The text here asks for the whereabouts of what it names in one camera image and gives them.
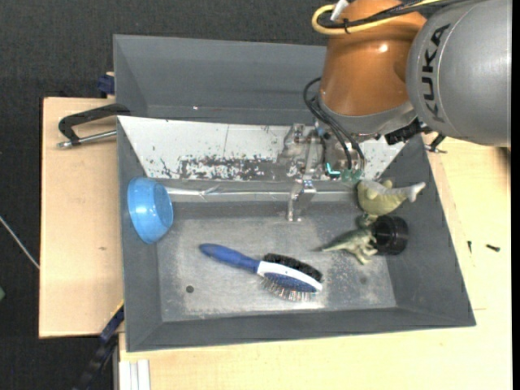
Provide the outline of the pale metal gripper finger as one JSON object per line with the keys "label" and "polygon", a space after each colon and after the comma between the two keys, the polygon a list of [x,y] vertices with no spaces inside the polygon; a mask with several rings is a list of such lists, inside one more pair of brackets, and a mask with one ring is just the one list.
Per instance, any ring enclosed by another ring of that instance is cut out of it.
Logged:
{"label": "pale metal gripper finger", "polygon": [[281,163],[287,163],[297,157],[303,150],[303,144],[300,139],[303,137],[305,125],[295,123],[291,126],[288,133],[284,137],[284,147],[279,155]]}
{"label": "pale metal gripper finger", "polygon": [[287,220],[289,222],[300,221],[301,215],[310,206],[316,193],[317,190],[312,180],[298,180],[289,194]]}

